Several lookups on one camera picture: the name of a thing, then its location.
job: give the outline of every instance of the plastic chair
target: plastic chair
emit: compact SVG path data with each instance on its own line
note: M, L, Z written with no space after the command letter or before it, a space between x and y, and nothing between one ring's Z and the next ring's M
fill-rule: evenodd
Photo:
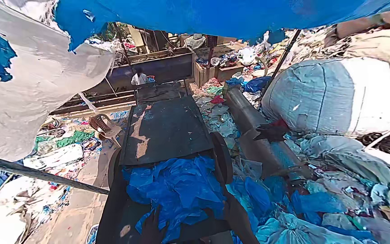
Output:
M115 125L106 114L94 115L89 118L88 122L99 133L100 140L103 141L105 138L111 139L118 147L121 147L115 138L120 133L121 127Z

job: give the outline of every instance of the concrete floor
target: concrete floor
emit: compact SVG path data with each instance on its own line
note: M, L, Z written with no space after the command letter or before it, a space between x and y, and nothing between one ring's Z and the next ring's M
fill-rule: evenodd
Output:
M78 180L109 190L107 170L115 148L104 141L99 156L92 157L80 170ZM52 213L51 220L39 226L25 244L83 244L90 228L99 224L107 195L73 188L69 193L69 205Z

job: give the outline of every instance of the worker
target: worker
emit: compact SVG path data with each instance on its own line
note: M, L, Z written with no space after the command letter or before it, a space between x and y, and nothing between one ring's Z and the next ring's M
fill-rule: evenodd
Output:
M230 225L231 230L239 237L243 244L260 244L251 230L248 214L239 201L229 192L225 192L227 201L224 201L224 219ZM159 230L159 213L162 207L159 205L144 220L139 244L161 244L168 230L166 226Z
M135 75L133 75L133 77L132 77L132 82L131 82L132 85L138 86L138 85L146 84L148 81L148 78L147 78L147 75L145 75L143 73L143 69L137 68L135 70L137 73Z

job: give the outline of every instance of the white shirt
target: white shirt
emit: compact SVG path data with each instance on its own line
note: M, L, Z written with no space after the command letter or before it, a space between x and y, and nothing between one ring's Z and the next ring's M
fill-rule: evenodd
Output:
M132 85L134 86L137 86L137 85L142 85L142 84L146 84L147 83L147 75L145 74L140 74L138 76L138 74L135 74L133 77L132 77Z

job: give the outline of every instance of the metal cart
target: metal cart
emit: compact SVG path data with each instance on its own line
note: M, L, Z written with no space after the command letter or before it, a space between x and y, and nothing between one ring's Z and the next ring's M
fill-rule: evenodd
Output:
M120 139L121 150L111 161L108 175L111 189L100 220L97 244L137 243L140 235L135 225L151 209L151 205L136 203L127 195L123 167L151 167L170 158L203 154L215 159L214 173L224 190L225 184L232 180L231 157L225 141L219 133L207 131L193 98L186 92L175 97L175 91L170 96L161 93L155 99L149 96L160 90L160 86L150 86L136 91L138 105L130 110L124 137ZM130 231L121 237L126 225L130 225ZM227 230L230 227L225 220L209 216L194 225L182 224L180 238L173 242L198 240Z

